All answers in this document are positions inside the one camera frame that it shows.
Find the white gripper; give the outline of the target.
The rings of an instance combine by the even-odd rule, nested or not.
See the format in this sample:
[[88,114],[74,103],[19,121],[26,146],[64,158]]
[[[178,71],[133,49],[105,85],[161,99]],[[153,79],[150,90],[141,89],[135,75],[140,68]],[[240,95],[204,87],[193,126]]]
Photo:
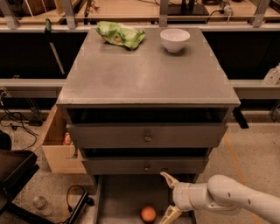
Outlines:
[[179,183],[177,179],[164,171],[161,171],[160,175],[165,178],[167,185],[173,189],[172,199],[175,206],[169,205],[167,207],[159,224],[171,224],[182,214],[182,212],[188,212],[194,209],[190,200],[191,184],[183,182]]

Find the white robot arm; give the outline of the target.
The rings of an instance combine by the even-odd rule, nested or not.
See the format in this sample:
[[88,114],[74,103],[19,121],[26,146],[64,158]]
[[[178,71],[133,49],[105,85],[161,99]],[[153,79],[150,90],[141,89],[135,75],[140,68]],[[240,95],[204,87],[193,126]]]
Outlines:
[[159,224],[172,224],[183,212],[206,209],[233,212],[239,207],[258,215],[270,224],[280,224],[280,199],[251,189],[224,175],[213,175],[207,183],[179,182],[170,174],[160,175],[172,189],[174,205],[169,205]]

